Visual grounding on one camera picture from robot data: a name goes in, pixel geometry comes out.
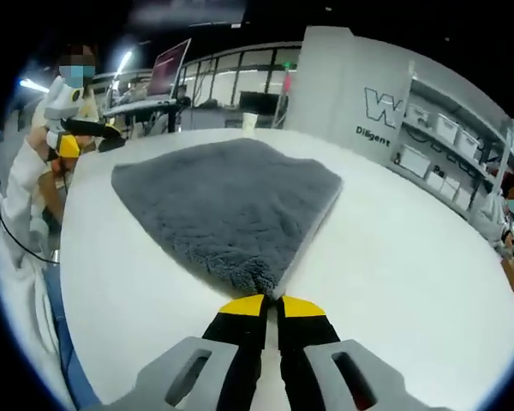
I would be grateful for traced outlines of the person's left hand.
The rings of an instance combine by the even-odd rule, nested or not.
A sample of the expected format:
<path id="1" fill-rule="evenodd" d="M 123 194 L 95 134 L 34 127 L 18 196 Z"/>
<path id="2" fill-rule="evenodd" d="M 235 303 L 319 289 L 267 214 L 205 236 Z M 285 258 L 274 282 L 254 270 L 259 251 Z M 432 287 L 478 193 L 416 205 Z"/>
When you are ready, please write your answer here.
<path id="1" fill-rule="evenodd" d="M 57 144 L 48 144 L 47 135 L 48 129 L 46 127 L 32 128 L 30 134 L 26 137 L 26 141 L 36 151 L 39 159 L 45 165 L 55 160 L 60 160 L 65 170 L 73 170 L 78 162 L 78 158 L 61 157 Z"/>

